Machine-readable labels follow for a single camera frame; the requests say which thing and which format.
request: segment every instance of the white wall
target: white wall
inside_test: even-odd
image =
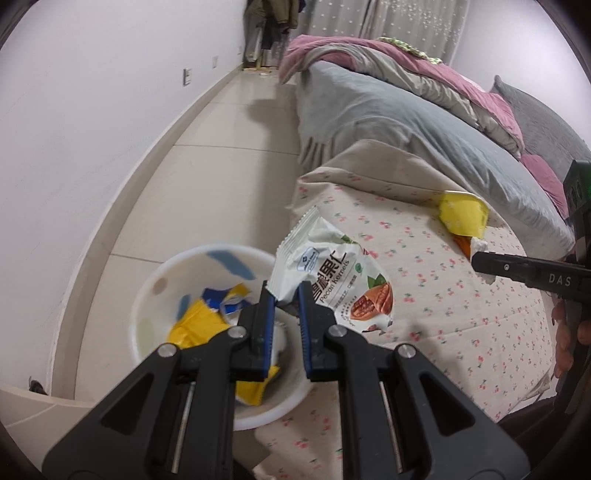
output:
[[[87,241],[148,147],[240,64],[244,5],[41,0],[0,50],[0,382],[50,377]]]
[[[591,84],[535,0],[471,0],[451,66],[486,90],[500,75],[557,112],[591,146]]]

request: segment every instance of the human hand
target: human hand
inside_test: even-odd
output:
[[[566,325],[566,311],[564,301],[561,300],[552,309],[552,318],[558,322],[556,330],[556,366],[554,376],[560,378],[564,372],[573,366],[573,355],[569,352],[572,344],[570,330]],[[577,338],[583,345],[591,345],[591,320],[585,320],[579,324]]]

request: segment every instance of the beige floor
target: beige floor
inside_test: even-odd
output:
[[[275,252],[297,177],[295,86],[241,73],[187,128],[131,212],[100,280],[80,351],[77,400],[98,401],[134,365],[131,304],[173,255],[215,242]]]

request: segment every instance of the green patterned cloth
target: green patterned cloth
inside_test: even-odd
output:
[[[428,60],[431,63],[433,63],[434,65],[438,65],[439,63],[443,62],[442,59],[431,58],[425,52],[420,51],[419,49],[413,47],[412,45],[409,45],[408,43],[403,42],[402,40],[399,40],[397,38],[379,37],[379,38],[376,38],[376,40],[390,43],[390,45],[394,45],[395,47],[398,47],[401,50],[404,50],[406,53],[410,53],[411,55],[414,55],[415,57],[418,57],[419,59]]]

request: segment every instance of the brown jacket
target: brown jacket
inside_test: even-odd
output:
[[[298,0],[254,0],[246,9],[246,13],[265,18],[273,16],[277,23],[285,23],[294,29],[297,28],[299,6]]]

